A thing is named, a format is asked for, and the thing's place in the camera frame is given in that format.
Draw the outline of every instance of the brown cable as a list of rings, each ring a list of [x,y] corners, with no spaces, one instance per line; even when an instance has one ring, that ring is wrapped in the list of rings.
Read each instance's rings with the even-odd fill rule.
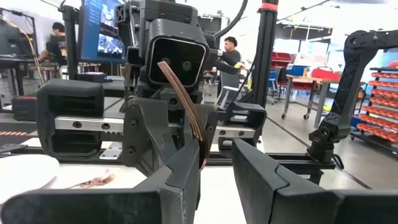
[[[205,129],[201,125],[199,119],[199,113],[195,105],[193,104],[192,99],[187,93],[186,89],[181,84],[181,81],[178,79],[177,75],[173,72],[170,66],[166,62],[159,62],[158,66],[163,72],[163,74],[166,76],[167,80],[169,81],[173,89],[175,90],[177,97],[181,101],[181,104],[185,109],[185,113],[187,114],[190,120],[193,137],[199,141],[199,150],[200,150],[199,167],[202,170],[207,162],[207,158],[210,153],[210,148],[208,145]]]

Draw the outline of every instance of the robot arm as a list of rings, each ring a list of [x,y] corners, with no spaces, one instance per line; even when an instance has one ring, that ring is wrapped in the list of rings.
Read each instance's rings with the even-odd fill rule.
[[[309,134],[312,145],[308,148],[311,158],[319,162],[330,162],[333,144],[349,135],[350,121],[355,108],[355,99],[366,65],[378,50],[398,47],[398,30],[356,31],[350,34],[344,46],[345,67],[335,100],[329,114],[319,128]]]

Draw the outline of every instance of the screw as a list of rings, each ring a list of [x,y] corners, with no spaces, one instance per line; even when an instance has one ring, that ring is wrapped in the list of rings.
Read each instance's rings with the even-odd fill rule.
[[[176,98],[171,98],[170,99],[170,104],[171,105],[176,105],[177,104],[177,99]]]
[[[101,128],[102,128],[103,130],[108,130],[109,128],[111,128],[111,126],[110,126],[108,123],[103,123],[103,124],[101,125]]]
[[[132,126],[133,128],[135,128],[135,127],[137,127],[138,122],[137,122],[136,120],[132,120],[130,124],[131,124],[131,126]]]
[[[75,122],[73,122],[72,126],[74,128],[81,128],[81,123],[79,121],[75,121]]]

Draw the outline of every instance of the monitor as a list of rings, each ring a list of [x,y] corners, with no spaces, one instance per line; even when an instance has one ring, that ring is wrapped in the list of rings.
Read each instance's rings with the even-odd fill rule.
[[[0,24],[0,55],[14,57],[31,57],[29,40],[19,31],[19,28]]]
[[[82,0],[78,58],[81,62],[123,63],[125,46],[118,36],[114,9],[122,0]]]

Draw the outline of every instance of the black hair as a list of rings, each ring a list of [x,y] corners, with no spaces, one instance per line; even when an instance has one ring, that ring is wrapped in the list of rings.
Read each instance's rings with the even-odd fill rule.
[[[236,41],[235,37],[227,37],[224,41],[232,42],[235,47],[238,46],[238,41]]]
[[[52,24],[52,29],[53,30],[59,30],[60,32],[65,32],[65,26],[62,25],[62,23],[60,22],[54,22],[54,24]]]

